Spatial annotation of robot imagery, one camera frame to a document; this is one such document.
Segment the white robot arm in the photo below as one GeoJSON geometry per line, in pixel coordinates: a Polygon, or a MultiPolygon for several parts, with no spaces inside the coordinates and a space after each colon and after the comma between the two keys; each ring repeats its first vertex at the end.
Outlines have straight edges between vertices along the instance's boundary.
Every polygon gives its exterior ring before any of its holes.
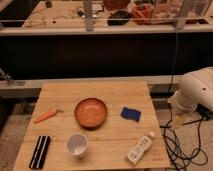
{"type": "Polygon", "coordinates": [[[168,99],[176,114],[191,113],[199,104],[213,112],[213,67],[185,73],[178,86],[168,99]]]}

